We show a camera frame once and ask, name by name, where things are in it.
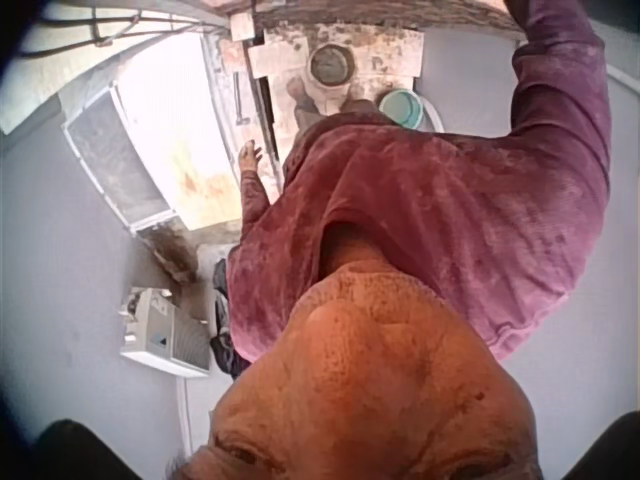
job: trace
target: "maroon sweater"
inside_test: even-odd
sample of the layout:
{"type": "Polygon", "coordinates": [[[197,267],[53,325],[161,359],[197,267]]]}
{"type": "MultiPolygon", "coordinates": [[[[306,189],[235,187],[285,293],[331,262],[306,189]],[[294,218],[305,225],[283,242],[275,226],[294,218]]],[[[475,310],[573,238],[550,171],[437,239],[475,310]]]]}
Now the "maroon sweater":
{"type": "Polygon", "coordinates": [[[243,174],[243,238],[228,273],[241,355],[256,360],[283,331],[318,279],[333,222],[364,229],[498,358],[575,288],[609,196],[603,44],[577,0],[530,0],[520,10],[529,44],[513,59],[508,136],[428,134],[381,114],[336,115],[296,143],[274,205],[258,176],[243,174]]]}

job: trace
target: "hand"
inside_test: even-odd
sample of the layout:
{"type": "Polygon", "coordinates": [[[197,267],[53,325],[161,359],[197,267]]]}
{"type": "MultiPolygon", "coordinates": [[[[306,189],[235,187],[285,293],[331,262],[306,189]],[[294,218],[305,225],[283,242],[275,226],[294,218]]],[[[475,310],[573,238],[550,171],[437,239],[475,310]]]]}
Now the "hand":
{"type": "Polygon", "coordinates": [[[240,167],[240,173],[242,172],[257,172],[258,163],[262,159],[262,148],[255,148],[256,142],[249,140],[244,144],[244,147],[238,154],[238,166],[240,167]]]}

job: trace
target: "green bucket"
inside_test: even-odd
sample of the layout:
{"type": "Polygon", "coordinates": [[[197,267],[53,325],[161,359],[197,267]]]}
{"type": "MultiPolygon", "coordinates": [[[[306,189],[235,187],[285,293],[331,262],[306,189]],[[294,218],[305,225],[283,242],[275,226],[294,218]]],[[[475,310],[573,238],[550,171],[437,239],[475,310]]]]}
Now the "green bucket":
{"type": "Polygon", "coordinates": [[[405,128],[416,130],[422,123],[424,107],[420,97],[411,90],[398,89],[386,94],[380,111],[405,128]]]}

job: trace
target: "white wall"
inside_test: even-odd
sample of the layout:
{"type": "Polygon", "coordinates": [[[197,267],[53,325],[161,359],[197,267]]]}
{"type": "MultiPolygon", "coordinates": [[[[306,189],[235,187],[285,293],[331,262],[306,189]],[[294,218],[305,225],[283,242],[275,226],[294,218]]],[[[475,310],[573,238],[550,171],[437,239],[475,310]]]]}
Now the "white wall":
{"type": "MultiPolygon", "coordinates": [[[[618,67],[640,55],[626,50],[632,41],[605,42],[618,67]]],[[[434,103],[447,131],[505,134],[516,85],[513,50],[510,40],[428,30],[416,89],[434,103]]],[[[569,302],[504,363],[535,409],[549,479],[561,478],[610,423],[638,406],[640,101],[614,81],[609,89],[612,192],[602,238],[569,302]]]]}
{"type": "Polygon", "coordinates": [[[2,390],[29,441],[71,418],[143,478],[162,478],[182,448],[176,381],[119,356],[117,309],[132,284],[168,279],[88,181],[61,122],[46,120],[0,164],[2,390]]]}

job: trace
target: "white device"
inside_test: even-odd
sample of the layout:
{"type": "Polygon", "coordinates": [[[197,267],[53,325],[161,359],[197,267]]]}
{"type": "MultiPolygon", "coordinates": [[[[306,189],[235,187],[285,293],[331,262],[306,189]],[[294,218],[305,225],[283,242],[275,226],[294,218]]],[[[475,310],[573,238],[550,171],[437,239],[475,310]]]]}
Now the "white device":
{"type": "Polygon", "coordinates": [[[121,314],[125,317],[120,353],[180,377],[209,375],[209,332],[158,288],[134,288],[121,314]]]}

